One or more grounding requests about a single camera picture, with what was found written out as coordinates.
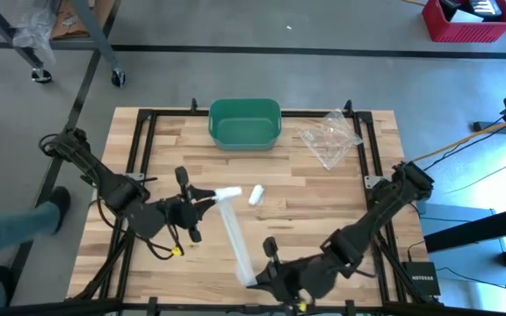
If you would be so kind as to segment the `black device in crate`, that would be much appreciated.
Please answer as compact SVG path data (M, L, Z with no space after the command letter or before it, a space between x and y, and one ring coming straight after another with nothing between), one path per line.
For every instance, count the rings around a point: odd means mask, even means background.
M496 0L438 0L445 18L453 23L498 22L502 9Z

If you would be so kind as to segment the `red plastic crate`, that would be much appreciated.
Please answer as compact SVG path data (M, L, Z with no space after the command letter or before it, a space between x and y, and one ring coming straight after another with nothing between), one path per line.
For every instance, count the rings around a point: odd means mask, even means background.
M422 16L430 39L449 43L492 43L506 33L506 0L495 0L502 16L495 22L460 23L445 18L439 0L428 0Z

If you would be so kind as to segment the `person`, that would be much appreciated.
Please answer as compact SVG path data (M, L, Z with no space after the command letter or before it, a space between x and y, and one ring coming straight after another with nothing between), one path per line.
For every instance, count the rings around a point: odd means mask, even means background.
M23 212L0 212L0 250L32 241L38 235L53 235L61 226L71 205L67 188L54 188L47 201ZM11 268L0 265L0 308L11 302L14 290L14 276Z

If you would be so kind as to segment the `green plastic bin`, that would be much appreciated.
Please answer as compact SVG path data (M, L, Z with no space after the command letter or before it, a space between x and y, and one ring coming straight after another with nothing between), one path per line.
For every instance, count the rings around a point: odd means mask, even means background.
M219 99L209 108L208 132L223 151L267 151L281 134L281 118L273 99Z

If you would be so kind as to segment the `black power strip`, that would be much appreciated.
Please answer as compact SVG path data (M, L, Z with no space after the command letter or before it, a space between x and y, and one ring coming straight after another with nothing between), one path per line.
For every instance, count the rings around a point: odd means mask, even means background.
M506 126L501 122L476 121L472 123L472 131L475 133L486 131L487 133L506 133Z

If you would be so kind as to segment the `black Netgear switch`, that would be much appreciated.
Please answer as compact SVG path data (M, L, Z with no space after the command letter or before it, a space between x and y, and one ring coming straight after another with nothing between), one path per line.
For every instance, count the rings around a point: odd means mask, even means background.
M433 262L404 262L402 266L413 285L423 295L440 296L437 271Z

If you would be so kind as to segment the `grey-legged wooden workbench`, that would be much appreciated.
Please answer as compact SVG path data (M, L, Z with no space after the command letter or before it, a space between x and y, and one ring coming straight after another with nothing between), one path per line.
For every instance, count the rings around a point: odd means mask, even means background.
M102 27L98 26L95 18L90 17L90 9L87 4L82 4L82 0L74 0L74 9L80 9L81 15L78 15L82 22L89 24L89 35L93 44L90 48L96 49L105 60L109 63L112 69L112 84L116 87L123 87L126 82L126 74L121 69L118 59L113 52L112 45L108 42L105 31ZM31 78L36 83L50 83L52 75L45 70L44 62L36 55L35 49L15 47L12 44L15 28L7 21L7 19L0 13L0 36L9 44L19 55L27 61L31 66Z

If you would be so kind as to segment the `clear plastic bag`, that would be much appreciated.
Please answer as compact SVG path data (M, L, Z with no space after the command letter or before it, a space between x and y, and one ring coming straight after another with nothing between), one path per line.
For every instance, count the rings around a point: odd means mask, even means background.
M327 113L319 123L298 129L297 132L326 170L332 170L351 147L363 143L339 109Z

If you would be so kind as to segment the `crumpled clear plastic sheet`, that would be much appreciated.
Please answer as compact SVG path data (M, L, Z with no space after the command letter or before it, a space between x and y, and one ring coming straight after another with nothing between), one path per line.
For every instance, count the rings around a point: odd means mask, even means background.
M42 50L47 60L55 63L50 38L60 2L61 0L17 0L11 23L16 30L13 46Z

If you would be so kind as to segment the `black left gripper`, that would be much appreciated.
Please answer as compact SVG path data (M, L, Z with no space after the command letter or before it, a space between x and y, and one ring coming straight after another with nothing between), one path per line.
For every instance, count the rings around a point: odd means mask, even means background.
M166 199L170 218L168 221L189 233L192 242L201 242L201 233L197 228L199 216L203 216L211 207L216 204L214 190L202 190L194 187L189 182L188 173L185 167L175 168L175 176L180 188L180 193ZM201 200L194 206L195 198L210 198Z

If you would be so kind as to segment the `black aluminium frame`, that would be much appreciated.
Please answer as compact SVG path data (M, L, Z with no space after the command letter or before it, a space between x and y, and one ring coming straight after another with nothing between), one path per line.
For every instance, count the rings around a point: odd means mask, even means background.
M255 181L269 187L264 206L271 218L239 215L243 237L253 263L263 266L260 242L275 233L286 259L319 252L309 239L329 235L363 216L372 203L365 183L382 168L378 140L369 111L343 109L357 133L366 133L357 156L335 170L331 178L318 171L316 160L293 138L287 137L271 152L223 152L206 133L208 111L191 108L119 108L115 125L129 125L131 136L113 133L111 155L126 147L126 171L138 169L152 181L145 188L151 201L174 195L178 185L167 182L164 171L185 162L200 188L216 184L249 186ZM289 314L359 313L422 316L447 313L447 308L420 299L403 274L393 250L394 229L388 226L370 249L365 265L374 267L375 280L356 274L339 278L325 299L311 305L284 304L267 292L244 288L231 280L230 245L222 238L220 218L209 212L199 225L202 241L193 246L183 238L184 254L167 261L144 253L144 243L132 233L103 236L104 228L90 218L84 230L83 261L99 260L102 267L86 288L59 303L0 308L0 316L100 316L125 310L159 316L177 312L286 312ZM98 241L104 243L95 251Z

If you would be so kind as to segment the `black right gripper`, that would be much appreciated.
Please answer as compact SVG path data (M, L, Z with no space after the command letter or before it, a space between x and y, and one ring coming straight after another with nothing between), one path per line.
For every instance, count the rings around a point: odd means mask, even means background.
M278 302L292 303L300 301L302 291L313 301L326 296L335 286L336 271L323 255L281 262L273 237L264 240L264 252L270 260L256 275L257 284L247 286L250 290L267 291Z

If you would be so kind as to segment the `brown cardboard sheet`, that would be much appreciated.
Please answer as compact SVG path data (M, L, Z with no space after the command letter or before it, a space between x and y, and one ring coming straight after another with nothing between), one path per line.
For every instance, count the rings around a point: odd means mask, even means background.
M85 0L92 15L100 27L105 25L106 20L116 0ZM65 40L69 38L84 38L89 36L89 31L84 26L81 18L71 4L70 0L61 0L56 13L54 29L51 32L51 40Z

